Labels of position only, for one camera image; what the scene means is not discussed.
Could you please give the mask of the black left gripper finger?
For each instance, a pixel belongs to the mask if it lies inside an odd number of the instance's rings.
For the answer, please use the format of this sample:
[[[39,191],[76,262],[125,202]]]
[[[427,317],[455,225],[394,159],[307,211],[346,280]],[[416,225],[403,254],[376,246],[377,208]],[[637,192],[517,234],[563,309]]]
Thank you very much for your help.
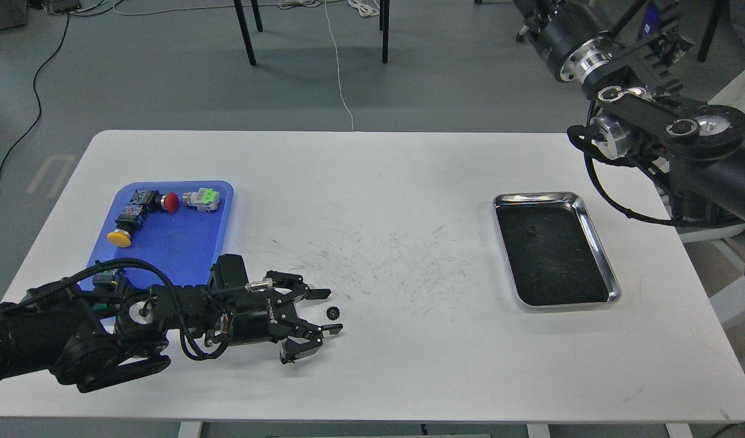
[[[297,303],[303,299],[325,300],[331,294],[331,289],[314,288],[308,285],[303,276],[299,274],[267,271],[266,278],[272,282],[272,288],[267,291],[268,297],[271,297],[278,305],[289,302]]]
[[[316,330],[308,329],[303,335],[287,336],[281,344],[281,363],[294,363],[300,358],[315,354],[323,346],[325,336],[338,335],[343,328],[343,324],[328,324],[319,326]]]

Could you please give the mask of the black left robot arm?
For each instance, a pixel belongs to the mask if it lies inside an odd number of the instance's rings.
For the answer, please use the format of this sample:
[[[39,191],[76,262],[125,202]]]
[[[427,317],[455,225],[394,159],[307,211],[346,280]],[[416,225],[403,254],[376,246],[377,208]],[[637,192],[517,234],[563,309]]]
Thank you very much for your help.
[[[176,286],[143,260],[97,262],[31,288],[21,302],[0,303],[0,381],[47,370],[88,393],[141,379],[169,366],[171,330],[190,360],[273,342],[280,361],[292,363],[341,332],[341,324],[312,324],[295,308],[330,294],[298,274],[268,271],[251,282],[236,254],[219,256],[205,285]]]

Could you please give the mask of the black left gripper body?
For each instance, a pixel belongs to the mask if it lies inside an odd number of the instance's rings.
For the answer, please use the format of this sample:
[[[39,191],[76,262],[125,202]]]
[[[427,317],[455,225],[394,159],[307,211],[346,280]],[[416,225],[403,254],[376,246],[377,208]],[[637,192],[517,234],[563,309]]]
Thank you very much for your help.
[[[234,315],[230,345],[278,342],[297,335],[295,302],[299,300],[278,290],[226,294],[226,306]]]

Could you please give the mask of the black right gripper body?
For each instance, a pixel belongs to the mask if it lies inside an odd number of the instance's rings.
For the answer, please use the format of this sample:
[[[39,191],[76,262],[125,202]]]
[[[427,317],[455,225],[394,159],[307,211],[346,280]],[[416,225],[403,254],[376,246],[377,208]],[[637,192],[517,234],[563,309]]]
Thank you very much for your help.
[[[521,37],[559,82],[584,83],[612,58],[609,18],[588,2],[514,1],[525,20]]]

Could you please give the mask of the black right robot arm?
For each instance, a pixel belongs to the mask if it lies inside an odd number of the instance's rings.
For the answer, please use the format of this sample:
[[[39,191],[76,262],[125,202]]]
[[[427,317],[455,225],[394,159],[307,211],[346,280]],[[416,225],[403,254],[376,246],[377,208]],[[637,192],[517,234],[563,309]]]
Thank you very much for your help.
[[[681,94],[668,67],[690,46],[677,33],[676,1],[642,39],[617,35],[643,8],[637,1],[616,22],[587,3],[517,1],[523,18],[517,40],[529,41],[562,83],[579,82],[590,108],[587,122],[568,128],[598,194],[626,217],[674,228],[745,223],[745,113]],[[670,203],[659,219],[615,202],[594,163],[639,169]]]

